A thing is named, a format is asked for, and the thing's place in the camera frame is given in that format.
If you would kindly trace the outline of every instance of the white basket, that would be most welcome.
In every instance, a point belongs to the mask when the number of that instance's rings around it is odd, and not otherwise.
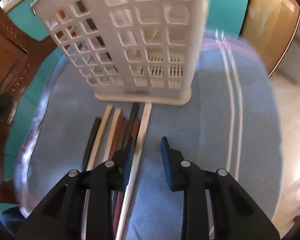
[[[37,0],[33,8],[96,98],[190,100],[208,0]]]

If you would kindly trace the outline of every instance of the beige floor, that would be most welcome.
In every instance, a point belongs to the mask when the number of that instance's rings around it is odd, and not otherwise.
[[[283,146],[283,187],[274,225],[283,236],[300,214],[300,85],[290,83],[280,71],[270,82],[279,107]]]

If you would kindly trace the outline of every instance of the silver screw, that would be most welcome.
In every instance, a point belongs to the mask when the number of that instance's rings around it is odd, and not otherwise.
[[[68,175],[69,175],[70,177],[75,177],[75,176],[78,175],[78,171],[77,171],[77,170],[71,170],[71,171],[69,171]]]
[[[224,169],[220,169],[218,170],[218,174],[222,177],[226,176],[228,174],[228,172]]]
[[[106,162],[105,162],[105,166],[106,166],[107,168],[111,168],[111,167],[113,167],[113,165],[114,165],[114,162],[113,162],[113,161],[106,161]]]
[[[191,165],[190,161],[182,161],[181,162],[182,167],[190,167],[190,165]]]

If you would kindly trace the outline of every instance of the table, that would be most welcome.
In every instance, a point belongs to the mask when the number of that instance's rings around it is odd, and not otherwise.
[[[190,102],[152,107],[123,239],[181,236],[183,193],[170,192],[166,185],[160,154],[163,136],[171,148],[202,169],[228,168],[267,216],[274,215],[282,182],[274,96],[249,45],[227,36],[222,41],[221,32],[217,37],[215,31],[206,32]],[[69,170],[80,170],[94,118],[103,116],[107,104],[94,98],[72,64],[65,67],[50,96],[34,150],[18,161],[18,169],[23,170],[16,178],[23,214],[29,214]],[[111,104],[129,116],[131,103]],[[102,162],[105,144],[106,136],[97,164]]]

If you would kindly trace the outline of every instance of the white stick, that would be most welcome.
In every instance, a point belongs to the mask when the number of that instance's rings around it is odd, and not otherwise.
[[[138,173],[138,167],[139,167],[142,148],[143,148],[143,142],[145,140],[146,131],[148,128],[151,107],[152,107],[152,104],[146,104],[145,108],[143,110],[139,133],[138,133],[138,137],[137,137],[136,149],[135,149],[133,161],[132,161],[129,183],[128,183],[128,186],[126,188],[126,192],[125,192],[124,198],[123,198],[122,209],[121,209],[121,213],[120,213],[118,230],[117,230],[117,234],[115,236],[115,240],[121,240],[121,238],[122,238],[124,225],[125,225],[125,222],[127,219],[129,205],[130,205],[130,201],[131,201],[131,197],[132,197],[133,187],[134,187],[134,183],[136,181],[136,177],[137,177],[137,173]]]
[[[117,127],[117,123],[118,123],[120,114],[121,114],[121,109],[116,108],[114,111],[113,118],[112,118],[112,123],[111,123],[110,131],[109,131],[109,135],[108,135],[108,141],[107,141],[107,145],[106,145],[106,149],[105,149],[105,156],[103,157],[103,162],[106,162],[109,159],[113,136],[114,136],[115,128]]]
[[[103,115],[103,118],[101,120],[98,133],[96,135],[96,139],[94,140],[93,147],[90,153],[88,165],[86,171],[91,171],[94,168],[94,163],[97,158],[98,149],[100,146],[100,141],[103,135],[103,132],[106,128],[109,116],[111,114],[112,105],[107,105],[107,108],[105,110],[105,113]],[[87,230],[87,215],[88,215],[88,205],[89,205],[89,196],[90,191],[87,190],[86,192],[86,198],[84,200],[84,206],[83,206],[83,215],[82,215],[82,229],[81,229],[81,239],[86,239],[86,230]]]

